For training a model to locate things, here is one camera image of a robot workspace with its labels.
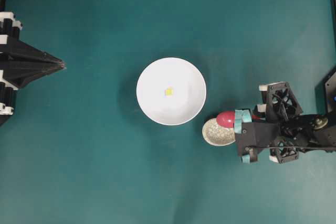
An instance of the green felt surface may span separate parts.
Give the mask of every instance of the green felt surface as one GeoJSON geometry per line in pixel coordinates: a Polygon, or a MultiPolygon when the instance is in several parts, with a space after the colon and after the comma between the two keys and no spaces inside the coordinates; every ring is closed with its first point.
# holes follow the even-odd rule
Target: green felt surface
{"type": "Polygon", "coordinates": [[[330,0],[8,0],[21,40],[67,69],[20,90],[0,128],[0,223],[334,223],[336,154],[245,165],[204,121],[288,81],[305,113],[336,64],[330,0]],[[135,97],[162,57],[203,73],[207,100],[162,126],[135,97]]]}

